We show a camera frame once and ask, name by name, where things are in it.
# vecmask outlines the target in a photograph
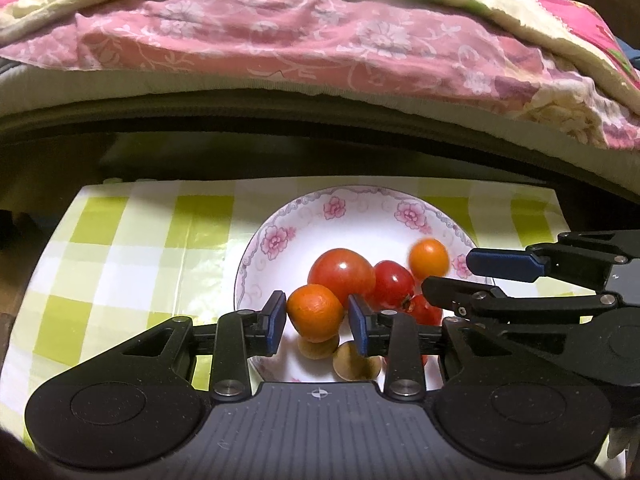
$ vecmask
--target orange object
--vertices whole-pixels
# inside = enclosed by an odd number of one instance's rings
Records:
[[[444,276],[449,270],[449,253],[439,241],[424,238],[409,252],[409,270],[419,282],[428,276]]]
[[[331,249],[314,262],[307,283],[324,285],[347,308],[350,294],[368,296],[376,286],[376,271],[366,258],[348,249]]]
[[[322,343],[338,333],[344,309],[328,288],[312,283],[293,291],[287,300],[287,314],[300,337]]]

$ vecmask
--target white plate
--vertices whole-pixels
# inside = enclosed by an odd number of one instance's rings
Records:
[[[313,262],[333,248],[347,248],[375,265],[393,260],[406,265],[408,251],[421,238],[441,241],[449,251],[450,278],[493,283],[472,275],[466,254],[475,246],[467,234],[439,209],[419,198],[383,187],[340,186],[301,196],[276,211],[256,231],[242,256],[234,305],[260,310],[274,290],[291,294],[306,284]],[[445,311],[445,316],[452,315]],[[287,319],[278,353],[255,357],[263,379],[283,382],[335,382],[331,359],[312,361],[300,355],[298,333]],[[345,320],[340,342],[353,339]],[[436,359],[425,368],[427,387],[442,386]],[[382,387],[384,371],[378,377]]]

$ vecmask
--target tablecloth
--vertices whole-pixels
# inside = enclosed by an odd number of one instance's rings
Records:
[[[322,176],[87,186],[44,249],[15,321],[0,424],[30,444],[24,407],[44,381],[177,314],[216,322],[233,309],[238,263],[262,222],[302,194],[347,184],[418,196],[479,246],[521,249],[568,230],[553,190],[495,182]],[[497,281],[514,296],[587,293],[550,278]],[[198,358],[196,388],[206,389],[209,368],[210,357]]]

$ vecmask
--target mattress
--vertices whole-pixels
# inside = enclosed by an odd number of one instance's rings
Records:
[[[34,132],[39,135],[39,128],[113,118],[217,114],[298,118],[470,146],[521,158],[635,202],[640,196],[636,152],[601,150],[543,124],[466,105],[211,74],[64,72],[14,62],[5,62],[0,72],[0,142],[4,143],[28,139]],[[256,94],[260,89],[270,92]]]

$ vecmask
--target brown fruit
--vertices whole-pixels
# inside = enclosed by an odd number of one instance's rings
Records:
[[[344,309],[328,288],[309,284],[289,296],[287,314],[301,337],[311,343],[322,343],[337,335]]]
[[[331,339],[322,343],[311,343],[301,337],[298,338],[298,349],[307,359],[327,359],[331,357],[340,344],[340,336],[334,335]]]
[[[356,344],[347,341],[335,351],[334,370],[345,381],[372,381],[382,370],[382,358],[363,357],[358,354]]]

